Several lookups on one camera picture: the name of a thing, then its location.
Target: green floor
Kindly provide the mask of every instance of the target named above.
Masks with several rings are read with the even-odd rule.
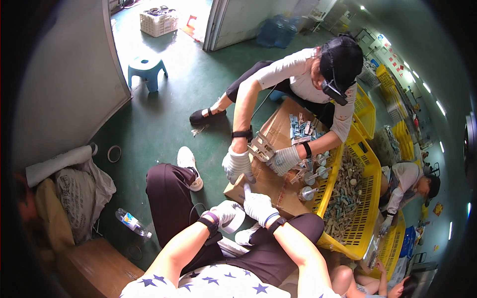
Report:
[[[325,30],[307,36],[298,34],[285,50],[264,49],[250,40],[205,53],[201,44],[181,30],[158,38],[141,32],[138,13],[142,10],[144,8],[139,5],[112,17],[116,20],[114,37],[123,72],[127,74],[128,63],[136,56],[155,52],[161,54],[169,78],[160,75],[159,91],[149,93],[144,83],[135,77],[132,101],[111,117],[94,136],[93,142],[99,146],[94,162],[113,178],[117,188],[101,213],[99,232],[120,253],[145,270],[160,251],[155,233],[151,241],[139,245],[142,257],[136,260],[141,255],[133,244],[140,239],[122,225],[114,213],[120,207],[144,224],[152,223],[145,194],[145,175],[150,167],[158,163],[176,164],[177,151],[181,146],[187,146],[195,154],[197,168],[204,180],[204,189],[192,194],[193,202],[202,202],[210,208],[225,199],[222,192],[228,180],[221,162],[230,145],[234,106],[228,109],[226,120],[195,137],[188,120],[190,114],[212,105],[257,61],[280,59],[303,48],[323,44],[332,35]],[[369,91],[369,87],[363,85],[363,88]],[[373,96],[373,92],[371,90],[369,94],[378,105],[379,94]],[[258,104],[267,93],[260,93]],[[259,129],[279,104],[265,102],[252,120],[254,129]],[[114,164],[106,158],[107,150],[113,145],[122,149],[121,159]],[[250,227],[252,223],[250,219],[246,220],[242,228]]]

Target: black pants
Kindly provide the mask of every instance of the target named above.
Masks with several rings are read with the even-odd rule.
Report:
[[[147,172],[146,193],[161,247],[189,226],[189,212],[193,206],[189,186],[194,180],[195,174],[189,169],[171,164],[158,164]],[[197,219],[194,210],[191,222]],[[323,220],[313,213],[295,216],[289,223],[312,243],[318,242],[324,230]],[[297,269],[266,229],[257,230],[250,243],[255,245],[252,250],[237,258],[224,258],[217,243],[203,246],[182,274],[211,264],[229,264],[252,272],[265,283],[279,286]]]
[[[235,82],[233,82],[228,88],[225,93],[227,94],[227,97],[235,102],[237,100],[237,93],[239,91],[239,86],[240,83],[248,79],[251,75],[256,73],[259,69],[262,69],[266,66],[269,66],[272,64],[274,61],[259,61],[257,62],[252,68],[247,70],[243,75],[238,78]],[[280,83],[277,84],[277,87],[275,87],[275,90],[281,91],[283,93],[286,93],[291,99],[296,101],[299,105],[302,107],[308,109],[310,112],[316,115],[316,118],[320,120],[328,129],[331,128],[333,125],[333,116],[334,116],[334,104],[333,103],[313,103],[307,100],[304,100],[300,98],[298,95],[293,92],[293,90],[290,88],[290,79],[286,79],[281,81]]]

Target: blue plastic stool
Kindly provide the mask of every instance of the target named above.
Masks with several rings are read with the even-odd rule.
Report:
[[[131,87],[131,78],[133,75],[137,75],[143,79],[146,79],[146,86],[149,92],[156,92],[157,75],[159,71],[163,69],[164,75],[168,77],[166,67],[162,62],[162,59],[157,57],[137,57],[135,58],[127,68],[127,85]]]
[[[277,100],[282,98],[282,96],[288,96],[288,94],[286,94],[282,91],[273,90],[272,93],[270,94],[270,100],[273,101],[273,102],[276,102]]]

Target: black cap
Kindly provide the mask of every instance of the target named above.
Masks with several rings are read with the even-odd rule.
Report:
[[[321,48],[320,72],[327,82],[336,79],[339,91],[345,92],[363,69],[363,51],[349,33],[340,33]]]
[[[432,199],[439,193],[439,188],[441,187],[441,179],[434,175],[427,175],[426,178],[431,179],[429,183],[429,193],[427,197]]]

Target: white shirt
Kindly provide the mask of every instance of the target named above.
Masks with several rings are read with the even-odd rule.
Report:
[[[263,283],[239,267],[218,264],[199,268],[183,275],[176,288],[167,278],[154,274],[145,275],[126,285],[121,298],[290,298],[290,293]],[[313,297],[340,298],[328,287],[310,285]]]
[[[311,64],[316,49],[303,49],[266,66],[251,77],[258,80],[262,90],[274,86],[285,79],[290,79],[290,88],[304,100],[314,103],[328,103],[332,100],[323,91],[317,90],[311,81]],[[344,143],[348,137],[353,121],[354,101],[356,100],[356,84],[346,90],[348,103],[344,106],[336,104],[334,109],[334,131]]]
[[[391,193],[391,197],[389,198],[389,202],[386,207],[386,210],[388,213],[396,214],[397,211],[399,210],[399,207],[403,206],[401,204],[401,201],[403,199],[403,194],[408,189],[414,190],[417,184],[417,181],[424,175],[424,173],[422,172],[421,168],[415,163],[395,164],[392,167],[392,171],[396,175],[396,178],[399,180],[399,183],[401,183],[402,191],[401,192],[395,191]],[[387,181],[389,182],[389,179],[391,177],[391,169],[388,166],[384,166],[382,167],[382,172],[384,175],[386,175]],[[408,199],[407,202],[402,202],[402,203],[405,205],[414,197]]]

